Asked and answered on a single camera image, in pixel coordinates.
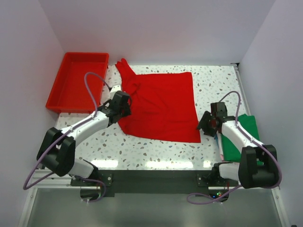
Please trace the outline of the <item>red t-shirt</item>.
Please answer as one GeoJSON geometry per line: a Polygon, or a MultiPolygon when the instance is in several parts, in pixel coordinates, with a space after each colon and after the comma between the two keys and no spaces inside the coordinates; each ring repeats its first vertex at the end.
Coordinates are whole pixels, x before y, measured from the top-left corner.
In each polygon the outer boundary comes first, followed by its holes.
{"type": "Polygon", "coordinates": [[[190,72],[136,74],[126,59],[116,63],[131,115],[118,124],[127,135],[152,140],[199,143],[193,77],[190,72]]]}

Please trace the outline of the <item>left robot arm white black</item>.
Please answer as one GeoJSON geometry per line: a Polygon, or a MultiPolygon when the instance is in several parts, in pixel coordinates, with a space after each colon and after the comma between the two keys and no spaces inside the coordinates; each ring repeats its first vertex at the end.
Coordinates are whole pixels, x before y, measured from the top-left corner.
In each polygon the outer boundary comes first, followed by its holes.
{"type": "Polygon", "coordinates": [[[131,103],[129,94],[117,91],[112,99],[76,124],[63,129],[50,128],[37,154],[37,161],[60,177],[75,175],[81,177],[86,185],[94,185],[98,181],[98,168],[86,160],[76,159],[76,147],[96,132],[129,116],[131,103]]]}

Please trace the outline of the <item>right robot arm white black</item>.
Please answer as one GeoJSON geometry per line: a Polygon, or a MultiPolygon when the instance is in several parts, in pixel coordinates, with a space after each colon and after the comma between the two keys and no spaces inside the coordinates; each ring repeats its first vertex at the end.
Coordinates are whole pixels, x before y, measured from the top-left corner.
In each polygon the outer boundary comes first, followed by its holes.
{"type": "Polygon", "coordinates": [[[198,126],[204,135],[227,137],[239,151],[239,162],[214,164],[211,181],[217,186],[228,179],[239,182],[245,189],[274,188],[281,182],[276,149],[265,145],[250,135],[235,116],[229,116],[224,102],[210,104],[211,111],[205,111],[198,126]]]}

